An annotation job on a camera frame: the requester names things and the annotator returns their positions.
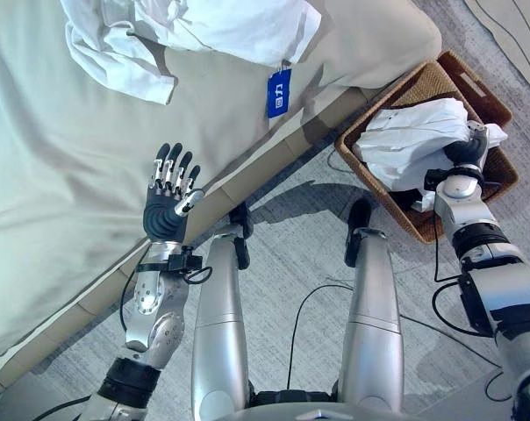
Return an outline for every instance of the black cable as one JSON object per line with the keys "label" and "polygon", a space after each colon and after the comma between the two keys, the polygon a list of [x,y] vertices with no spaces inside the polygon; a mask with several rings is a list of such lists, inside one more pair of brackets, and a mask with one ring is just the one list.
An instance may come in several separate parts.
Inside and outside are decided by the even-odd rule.
{"label": "black cable", "polygon": [[509,399],[512,398],[512,395],[509,395],[509,396],[506,396],[506,397],[501,397],[499,399],[497,399],[496,397],[492,397],[490,396],[490,385],[495,381],[495,379],[497,379],[500,375],[503,374],[503,371],[499,371],[496,375],[494,375],[493,377],[491,377],[487,383],[485,383],[485,395],[487,396],[487,398],[490,400],[490,401],[493,401],[493,402],[506,402],[508,401]]}
{"label": "black cable", "polygon": [[434,311],[434,314],[437,315],[437,318],[440,319],[440,321],[442,323],[444,323],[446,326],[450,327],[451,329],[454,329],[455,331],[457,332],[460,332],[460,333],[464,333],[466,335],[470,335],[470,336],[477,336],[477,337],[480,337],[480,338],[489,338],[489,336],[487,335],[484,335],[480,332],[475,332],[475,331],[467,331],[465,329],[462,329],[461,327],[458,327],[456,325],[453,325],[452,323],[450,323],[448,320],[446,320],[439,312],[439,309],[437,309],[437,297],[439,296],[439,294],[444,290],[444,289],[447,289],[447,288],[450,288],[450,287],[454,287],[455,285],[458,285],[458,282],[451,282],[451,283],[447,283],[445,285],[442,285],[440,288],[438,288],[436,291],[434,291],[434,294],[433,294],[433,299],[431,300],[431,305],[433,306],[433,311]]}
{"label": "black cable", "polygon": [[455,338],[454,336],[452,336],[450,333],[448,332],[445,332],[443,331],[442,329],[436,327],[436,326],[432,326],[428,323],[425,323],[425,322],[421,322],[420,320],[417,320],[416,318],[410,318],[409,316],[406,316],[405,314],[400,314],[399,315],[401,318],[404,318],[405,320],[409,320],[413,323],[417,323],[419,325],[423,325],[425,327],[428,327],[429,329],[432,329],[438,333],[440,333],[441,335],[444,335],[446,336],[447,338],[449,339],[452,339],[454,342],[456,342],[458,345],[461,345],[463,346],[464,348],[466,348],[468,351],[470,351],[471,353],[474,353],[475,355],[477,355],[479,358],[481,358],[482,360],[484,360],[485,362],[488,362],[490,363],[493,367],[497,367],[497,368],[501,368],[501,366],[499,366],[496,362],[493,362],[492,360],[488,359],[485,355],[482,355],[480,354],[478,351],[476,351],[474,348],[472,348],[471,346],[465,344],[464,342],[462,342],[461,340]]}
{"label": "black cable", "polygon": [[41,419],[44,419],[44,418],[48,417],[51,414],[54,414],[58,410],[63,410],[64,408],[67,408],[68,406],[73,406],[73,405],[77,405],[79,403],[84,403],[90,398],[91,398],[91,395],[88,395],[88,396],[81,397],[80,399],[75,399],[74,401],[62,403],[62,404],[60,404],[58,406],[55,406],[54,408],[51,408],[50,410],[48,410],[46,412],[43,412],[38,417],[34,418],[32,421],[40,421]]}
{"label": "black cable", "polygon": [[347,287],[345,285],[337,285],[337,284],[334,284],[334,283],[328,283],[326,285],[320,285],[319,287],[314,288],[312,290],[312,292],[310,294],[308,294],[304,300],[302,300],[302,303],[300,304],[300,307],[298,308],[297,319],[294,322],[294,329],[292,330],[292,341],[290,342],[289,376],[288,376],[287,381],[286,381],[286,389],[287,390],[290,389],[290,374],[292,372],[292,356],[294,355],[294,338],[296,337],[296,334],[297,334],[298,318],[300,318],[300,311],[302,310],[302,307],[304,307],[304,303],[306,302],[306,300],[308,300],[308,298],[310,298],[310,296],[314,292],[319,291],[322,288],[327,288],[327,287],[343,288],[343,289],[348,289],[350,291],[353,290],[351,287]]}
{"label": "black cable", "polygon": [[346,174],[354,174],[355,173],[354,171],[351,171],[348,169],[337,168],[332,164],[331,162],[332,155],[336,152],[337,150],[333,149],[332,152],[330,152],[329,155],[327,155],[327,166],[331,168],[333,171],[339,171],[340,173],[346,173]]}
{"label": "black cable", "polygon": [[[530,67],[530,60],[528,59],[528,56],[526,56],[526,53],[525,53],[525,50],[522,48],[522,46],[519,44],[519,42],[517,41],[517,39],[514,37],[514,35],[512,35],[512,33],[510,33],[507,28],[505,28],[503,25],[501,25],[492,15],[490,15],[486,9],[484,9],[482,7],[482,5],[478,2],[478,0],[476,0],[476,4],[477,6],[482,10],[482,12],[485,14],[485,16],[487,16],[489,19],[491,19],[493,22],[495,22],[501,29],[503,29],[503,31],[505,31],[511,38],[512,40],[514,41],[514,43],[519,47],[520,49],[520,52],[522,53],[522,55],[524,55],[525,59],[526,59],[526,63],[528,64],[528,66]],[[511,64],[514,66],[514,63],[512,62],[512,60],[507,56],[505,55],[505,57],[507,57],[507,60],[511,62]]]}
{"label": "black cable", "polygon": [[[338,285],[338,284],[332,284],[332,283],[328,283],[328,284],[325,284],[325,285],[321,285],[315,289],[313,289],[305,298],[304,300],[302,300],[302,303],[300,304],[300,307],[298,308],[298,312],[297,312],[297,318],[294,322],[294,329],[292,330],[292,341],[290,342],[290,362],[289,362],[289,375],[288,375],[288,379],[287,379],[287,382],[286,382],[286,389],[289,390],[290,389],[290,375],[291,375],[291,372],[292,372],[292,359],[293,359],[293,356],[294,356],[294,339],[296,337],[296,332],[297,332],[297,327],[298,327],[298,320],[300,318],[300,311],[302,310],[302,308],[304,307],[304,303],[308,300],[308,298],[310,298],[310,296],[312,296],[312,294],[314,294],[316,291],[322,289],[322,288],[327,288],[327,287],[335,287],[335,288],[343,288],[343,289],[347,289],[349,291],[353,291],[353,289],[351,287],[348,287],[347,285]],[[474,348],[472,348],[471,346],[465,344],[464,342],[462,342],[461,340],[455,338],[453,335],[451,335],[450,333],[448,332],[445,332],[443,331],[442,329],[436,327],[436,326],[433,326],[433,325],[430,325],[428,323],[425,323],[425,322],[422,322],[416,318],[410,318],[409,316],[406,316],[405,314],[401,314],[399,315],[401,318],[404,318],[406,320],[409,320],[413,323],[417,323],[419,325],[422,325],[422,326],[425,326],[427,327],[428,329],[431,329],[435,332],[438,332],[440,333],[441,335],[444,335],[446,336],[447,338],[449,339],[452,339],[454,342],[456,342],[458,345],[461,345],[463,346],[464,348],[466,348],[468,351],[470,351],[471,353],[473,353],[474,355],[477,355],[479,358],[481,358],[482,360],[488,362],[489,364],[491,364],[493,367],[497,367],[497,368],[501,368],[501,366],[499,366],[496,362],[493,362],[492,360],[490,360],[489,358],[487,358],[486,356],[482,355],[481,353],[479,353],[478,351],[476,351]]]}
{"label": "black cable", "polygon": [[487,202],[491,200],[501,190],[501,187],[503,186],[503,184],[501,184],[500,182],[485,182],[483,186],[484,187],[495,186],[495,191],[491,193],[489,196],[487,196],[485,199],[482,199],[482,201]]}
{"label": "black cable", "polygon": [[[148,253],[148,250],[150,250],[150,246],[147,247],[146,251],[140,256],[139,262],[142,262],[142,259],[144,259]],[[123,291],[121,292],[121,299],[118,303],[118,318],[121,321],[121,326],[123,327],[123,330],[126,332],[126,325],[125,325],[125,318],[123,318],[123,305],[125,305],[125,293],[126,289],[128,288],[128,284],[131,283],[133,280],[133,276],[136,273],[136,267],[132,270],[131,274],[128,276],[128,279],[126,280],[126,284],[123,287]]]}
{"label": "black cable", "polygon": [[439,235],[437,234],[437,212],[433,211],[433,233],[434,233],[434,278],[435,282],[446,282],[458,279],[460,276],[449,276],[448,278],[439,278]]}

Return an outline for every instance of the bed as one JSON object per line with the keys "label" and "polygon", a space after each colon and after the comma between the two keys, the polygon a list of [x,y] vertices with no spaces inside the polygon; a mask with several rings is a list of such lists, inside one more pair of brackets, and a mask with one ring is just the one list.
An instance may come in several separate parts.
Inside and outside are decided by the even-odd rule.
{"label": "bed", "polygon": [[265,113],[274,71],[158,49],[168,105],[111,91],[69,57],[57,2],[0,0],[0,391],[118,297],[146,244],[147,176],[182,142],[207,197],[193,240],[378,90],[440,51],[409,0],[312,0],[319,31],[292,67],[289,111]]}

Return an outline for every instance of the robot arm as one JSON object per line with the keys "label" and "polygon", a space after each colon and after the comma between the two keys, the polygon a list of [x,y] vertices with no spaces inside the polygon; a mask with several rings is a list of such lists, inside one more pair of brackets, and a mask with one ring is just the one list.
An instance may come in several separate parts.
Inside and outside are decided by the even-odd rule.
{"label": "robot arm", "polygon": [[171,151],[165,144],[154,160],[143,221],[152,243],[147,257],[137,266],[125,348],[91,397],[81,420],[144,419],[160,372],[183,338],[183,306],[189,284],[197,283],[192,276],[205,269],[202,258],[182,246],[187,215],[204,192],[193,189],[199,166],[185,177],[191,152],[176,165],[181,151],[181,144]]}
{"label": "robot arm", "polygon": [[513,416],[530,420],[530,263],[509,242],[482,201],[487,151],[484,126],[472,124],[470,142],[445,149],[450,171],[429,171],[434,209],[461,265],[461,299],[470,324],[494,338],[512,380]]}

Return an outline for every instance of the floor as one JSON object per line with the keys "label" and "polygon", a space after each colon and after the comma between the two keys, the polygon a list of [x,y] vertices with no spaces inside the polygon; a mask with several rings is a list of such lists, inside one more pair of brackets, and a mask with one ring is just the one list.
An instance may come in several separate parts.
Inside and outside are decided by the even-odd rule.
{"label": "floor", "polygon": [[[530,88],[462,1],[415,3],[439,26],[444,48],[459,52],[513,112],[506,127],[510,138],[502,147],[519,171],[520,182],[491,210],[530,260]],[[255,230],[248,241],[252,262],[240,273],[240,290],[249,375],[257,390],[282,389],[286,383],[290,335],[302,299],[323,283],[353,278],[353,269],[343,264],[345,221],[354,200],[369,193],[334,152],[335,136],[332,133],[248,199]],[[444,327],[430,308],[436,289],[433,247],[411,238],[384,208],[374,210],[371,224],[388,235],[400,311]],[[199,241],[197,252],[203,256],[208,254],[209,235]],[[454,253],[444,241],[440,248],[440,274],[453,275]],[[197,294],[197,287],[192,288],[184,312],[183,343],[161,375],[147,420],[190,419],[186,367],[190,367]],[[339,370],[349,301],[350,294],[343,289],[322,289],[304,307],[296,337],[293,388],[331,389]],[[457,293],[444,294],[440,305],[451,320],[466,324]],[[116,310],[116,306],[108,309],[14,385],[0,403],[0,421],[31,419],[97,389],[123,343]],[[439,420],[453,414],[446,419],[508,419],[509,403],[489,403],[483,394],[494,367],[423,326],[403,320],[402,331],[405,412],[424,411],[427,419]],[[460,339],[498,360],[492,341]],[[492,388],[495,396],[503,396],[506,389],[500,382]],[[72,419],[79,409],[61,411],[49,420]]]}

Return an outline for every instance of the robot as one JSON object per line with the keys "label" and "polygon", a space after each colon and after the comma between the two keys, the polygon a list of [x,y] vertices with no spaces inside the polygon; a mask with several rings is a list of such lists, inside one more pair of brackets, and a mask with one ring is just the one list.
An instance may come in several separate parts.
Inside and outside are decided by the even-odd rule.
{"label": "robot", "polygon": [[[530,420],[530,263],[502,233],[482,200],[489,141],[483,125],[470,122],[468,142],[445,148],[454,163],[430,170],[426,189],[455,250],[458,285],[471,326],[493,337],[512,381],[515,420]],[[190,209],[203,197],[194,189],[200,171],[180,144],[164,145],[154,160],[144,228],[152,240],[137,266],[134,309],[126,343],[81,421],[143,420],[160,372],[183,337],[189,285],[202,283],[191,368],[191,406],[196,421],[413,420],[400,413],[404,388],[398,300],[382,231],[369,228],[369,203],[353,206],[345,262],[355,268],[339,380],[331,394],[303,390],[255,393],[247,374],[247,349],[238,271],[249,265],[247,207],[230,214],[216,232],[206,266],[183,246]]]}

